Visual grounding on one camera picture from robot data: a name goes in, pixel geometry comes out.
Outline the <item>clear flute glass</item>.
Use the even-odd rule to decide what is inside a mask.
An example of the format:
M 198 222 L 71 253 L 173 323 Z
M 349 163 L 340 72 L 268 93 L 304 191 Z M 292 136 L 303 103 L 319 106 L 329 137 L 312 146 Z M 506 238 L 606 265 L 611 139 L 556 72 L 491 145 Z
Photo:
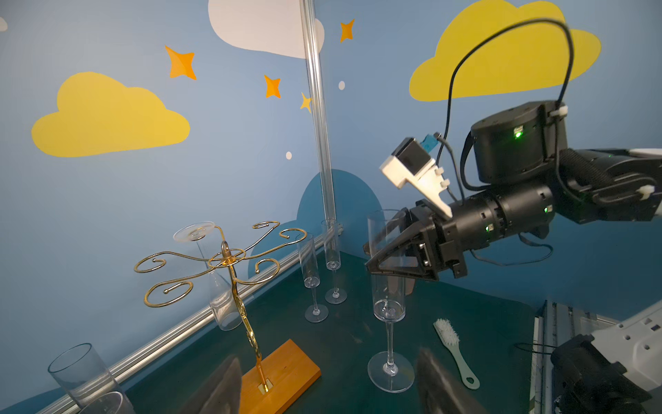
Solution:
M 81 343 L 58 355 L 49 364 L 48 372 L 80 409 L 106 393 L 123 393 L 90 343 Z
M 372 383 L 386 393 L 403 393 L 414 383 L 412 364 L 394 350 L 394 324 L 406 315 L 405 296 L 388 292 L 388 276 L 372 274 L 372 310 L 376 319 L 385 323 L 387 349 L 368 362 Z
M 339 241 L 339 225 L 335 219 L 322 221 L 324 235 L 323 246 L 325 267 L 332 274 L 333 287 L 325 294 L 325 299 L 331 305 L 339 305 L 347 300 L 347 293 L 341 288 L 339 270 L 341 269 L 341 251 Z
M 215 229 L 213 222 L 204 221 L 188 225 L 178 230 L 174 235 L 174 241 L 178 243 L 196 243 L 200 257 L 207 260 L 202 247 L 203 240 Z M 223 276 L 219 270 L 207 274 L 210 308 L 215 316 L 215 321 L 222 331 L 232 331 L 241 325 L 241 318 L 236 308 L 231 284 L 228 276 Z
M 313 236 L 306 236 L 303 241 L 298 243 L 298 259 L 303 274 L 303 284 L 310 290 L 312 296 L 312 305 L 306 310 L 304 316 L 308 322 L 318 324 L 327 319 L 329 310 L 325 305 L 321 305 L 317 299 L 317 288 L 321 283 L 321 279 Z
M 79 414 L 136 414 L 136 412 L 123 393 L 110 392 L 86 405 Z

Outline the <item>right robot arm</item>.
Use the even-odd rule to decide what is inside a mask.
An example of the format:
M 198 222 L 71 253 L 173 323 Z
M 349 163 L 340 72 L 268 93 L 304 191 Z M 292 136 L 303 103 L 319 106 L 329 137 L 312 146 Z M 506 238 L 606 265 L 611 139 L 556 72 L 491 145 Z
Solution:
M 476 159 L 480 185 L 469 198 L 441 200 L 448 182 L 429 152 L 405 138 L 383 163 L 397 187 L 422 199 L 389 219 L 364 250 L 372 274 L 436 280 L 445 270 L 467 274 L 465 252 L 518 236 L 540 247 L 556 215 L 576 224 L 649 222 L 660 213 L 661 159 L 650 151 L 573 150 L 565 134 L 567 107 L 529 102 L 472 126 L 463 155 Z M 656 308 L 613 329 L 579 335 L 551 355 L 563 413 L 640 413 L 661 382 Z

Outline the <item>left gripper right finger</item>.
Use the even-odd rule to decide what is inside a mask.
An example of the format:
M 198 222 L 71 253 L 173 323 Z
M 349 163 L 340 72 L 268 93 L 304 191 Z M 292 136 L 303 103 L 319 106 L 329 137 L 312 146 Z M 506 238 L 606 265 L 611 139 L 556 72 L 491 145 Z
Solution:
M 479 414 L 487 410 L 428 348 L 420 348 L 415 365 L 417 391 L 423 413 Z

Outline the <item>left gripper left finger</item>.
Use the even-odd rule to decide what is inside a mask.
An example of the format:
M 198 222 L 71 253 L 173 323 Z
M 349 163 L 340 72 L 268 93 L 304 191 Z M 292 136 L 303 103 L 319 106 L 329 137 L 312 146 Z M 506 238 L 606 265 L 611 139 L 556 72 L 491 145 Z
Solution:
M 237 356 L 231 355 L 189 398 L 179 413 L 239 413 L 242 373 Z

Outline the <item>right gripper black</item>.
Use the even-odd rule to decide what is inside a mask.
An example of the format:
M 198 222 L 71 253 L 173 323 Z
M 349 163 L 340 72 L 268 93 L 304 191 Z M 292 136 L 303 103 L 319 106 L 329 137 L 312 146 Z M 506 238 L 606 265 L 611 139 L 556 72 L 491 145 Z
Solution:
M 455 277 L 468 274 L 465 252 L 498 267 L 514 267 L 514 262 L 496 262 L 476 252 L 510 236 L 532 248 L 544 248 L 541 258 L 527 260 L 527 265 L 543 262 L 553 254 L 553 247 L 526 238 L 539 239 L 549 234 L 554 219 L 555 198 L 541 181 L 512 187 L 481 191 L 462 202 L 451 204 L 453 216 L 447 218 L 427 199 L 411 209 L 374 210 L 367 215 L 367 241 L 364 253 L 371 258 L 365 264 L 370 274 L 438 281 L 438 274 L 451 270 Z

